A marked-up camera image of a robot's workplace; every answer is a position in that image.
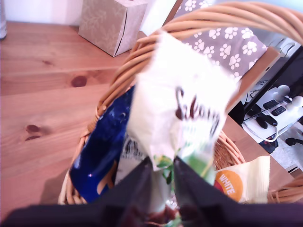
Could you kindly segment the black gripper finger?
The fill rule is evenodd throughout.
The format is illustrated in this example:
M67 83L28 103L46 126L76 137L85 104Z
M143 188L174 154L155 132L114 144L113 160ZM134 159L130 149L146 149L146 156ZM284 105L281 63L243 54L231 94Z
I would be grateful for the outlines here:
M152 163L145 158L118 185L108 190L94 204L102 211L146 213L152 192Z
M174 180L180 213L219 213L237 206L179 157L174 160Z

